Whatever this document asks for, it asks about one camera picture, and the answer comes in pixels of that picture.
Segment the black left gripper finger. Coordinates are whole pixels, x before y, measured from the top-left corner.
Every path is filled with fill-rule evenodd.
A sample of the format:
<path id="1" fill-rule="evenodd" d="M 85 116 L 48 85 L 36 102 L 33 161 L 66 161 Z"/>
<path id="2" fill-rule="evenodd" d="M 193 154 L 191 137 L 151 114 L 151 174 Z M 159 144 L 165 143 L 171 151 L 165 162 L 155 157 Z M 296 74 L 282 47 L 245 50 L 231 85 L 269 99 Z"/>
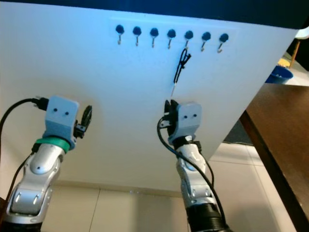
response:
<path id="1" fill-rule="evenodd" d="M 87 128 L 90 126 L 92 116 L 92 106 L 88 105 L 83 112 L 82 120 L 80 123 L 80 133 L 85 133 Z"/>

